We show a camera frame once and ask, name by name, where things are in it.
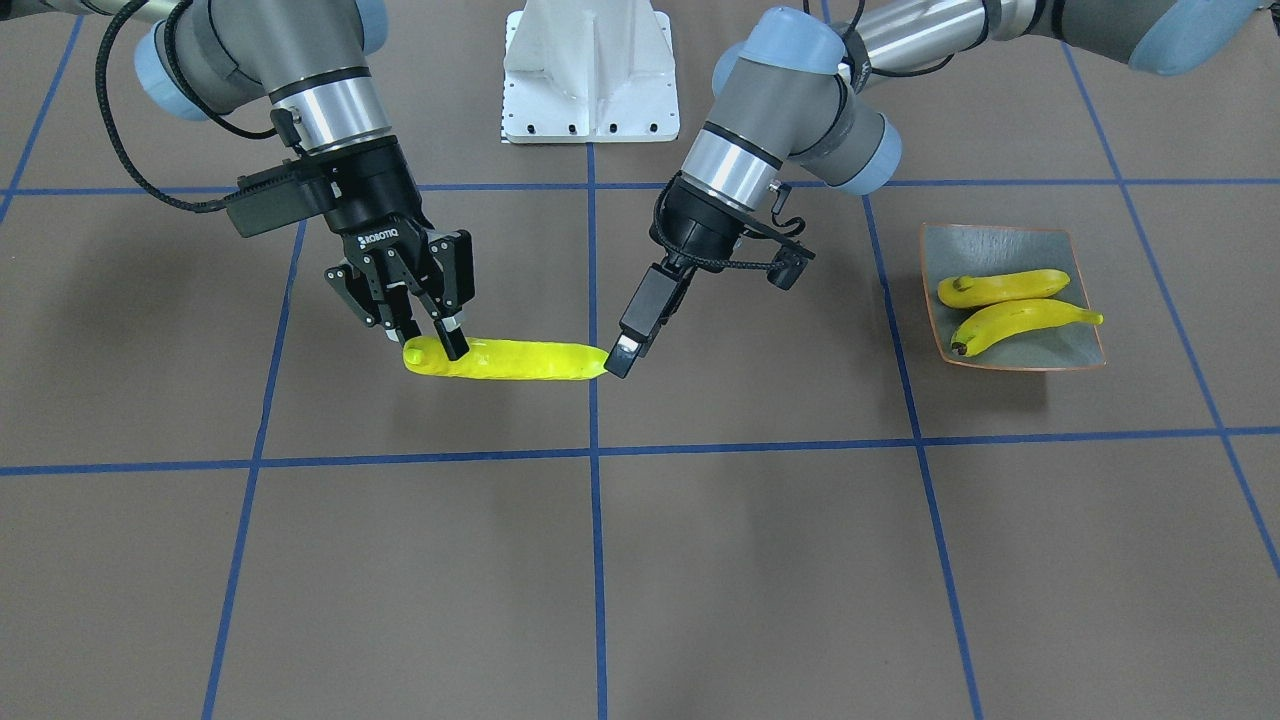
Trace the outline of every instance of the white base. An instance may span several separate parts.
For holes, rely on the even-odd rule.
[[[524,14],[516,10],[507,17],[508,50]],[[671,18],[657,10],[654,17],[671,51]],[[675,72],[632,74],[607,97],[572,97],[545,73],[504,74],[503,142],[669,142],[680,135]]]

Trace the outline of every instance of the gray bowl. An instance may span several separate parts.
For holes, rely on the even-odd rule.
[[[951,351],[951,336],[975,310],[956,310],[938,300],[938,283],[954,275],[1002,275],[1053,268],[1071,283],[1053,297],[1089,307],[1075,247],[1066,231],[980,225],[920,225],[920,265],[929,324],[942,359],[987,370],[1085,370],[1106,365],[1096,325],[1073,323],[1016,334],[977,357]]]

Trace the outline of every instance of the robotiq logo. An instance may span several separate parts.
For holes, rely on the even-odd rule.
[[[396,228],[385,229],[383,232],[375,232],[372,234],[357,234],[356,243],[364,250],[375,242],[381,242],[389,237],[399,237],[399,231]]]

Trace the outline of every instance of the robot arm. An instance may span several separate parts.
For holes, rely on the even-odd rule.
[[[152,100],[198,120],[268,97],[275,135],[297,154],[239,178],[237,192],[197,211],[225,208],[243,237],[324,215],[346,259],[326,279],[365,325],[401,345],[417,337],[412,295],[448,357],[467,352],[461,313],[475,295],[471,236],[439,232],[426,219],[392,135],[366,60],[385,41],[381,0],[0,0],[0,18],[4,10],[118,12],[108,42],[129,14],[161,18],[134,53]]]
[[[899,0],[833,26],[792,8],[765,12],[717,64],[716,104],[654,209],[649,236],[666,258],[627,305],[605,368],[627,375],[699,269],[764,269],[772,284],[791,287],[813,254],[792,240],[795,232],[781,236],[749,214],[771,190],[781,191],[785,160],[850,195],[888,182],[901,138],[858,96],[869,83],[932,72],[956,53],[1024,35],[1056,37],[1137,70],[1179,74],[1216,54],[1257,8],[1258,0]],[[774,261],[733,263],[744,234],[778,241]]]

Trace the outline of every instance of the gray surface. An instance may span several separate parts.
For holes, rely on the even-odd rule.
[[[710,106],[714,60],[772,4],[658,3],[685,132],[598,147],[595,179],[669,178]],[[476,237],[468,329],[589,341],[594,237],[594,320],[612,342],[659,258],[657,190],[509,186],[585,183],[593,155],[497,142],[503,19],[520,5],[390,3],[374,74],[419,182],[489,188],[425,196],[431,220]],[[837,18],[854,6],[831,3]],[[0,24],[0,60],[23,70],[0,113],[5,187],[72,23]],[[104,26],[83,20],[19,195],[0,197],[4,720],[192,717],[206,700],[215,719],[562,720],[604,705],[614,717],[969,719],[968,669],[992,720],[1280,715],[1276,568],[1059,45],[993,45],[868,94],[902,131],[900,183],[960,181],[872,201],[895,324],[861,202],[800,188],[787,214],[808,219],[818,260],[796,287],[700,275],[631,378],[602,378],[593,404],[588,384],[407,374],[317,275],[338,259],[323,223],[306,234],[273,375],[294,232],[239,240],[223,217],[129,190],[95,119]],[[1075,58],[1125,176],[1276,178],[1280,46],[1261,14],[1181,81]],[[161,184],[227,186],[287,155],[165,117],[127,53],[118,63],[122,131]],[[257,105],[236,119],[266,124]],[[1036,182],[1002,182],[1015,178]],[[1231,447],[1274,536],[1280,186],[1130,190],[1225,425],[1262,425]],[[1108,365],[1042,378],[943,364],[922,222],[1069,229],[1107,314]],[[637,447],[654,445],[678,447]],[[474,461],[493,457],[507,460]],[[320,466],[334,462],[361,465]]]
[[[929,452],[988,717],[1275,717],[1280,593],[1221,447]]]
[[[200,711],[241,470],[0,482],[0,716]]]
[[[1098,368],[1106,361],[1097,329],[1083,323],[1016,334],[978,357],[960,356],[951,350],[956,329],[980,309],[957,310],[943,305],[937,288],[947,278],[1060,270],[1066,273],[1070,283],[1055,293],[1053,299],[1076,307],[1089,307],[1070,233],[972,225],[927,225],[922,232],[920,272],[924,277],[924,292],[929,296],[929,322],[933,324],[938,350],[947,360],[1019,370]]]

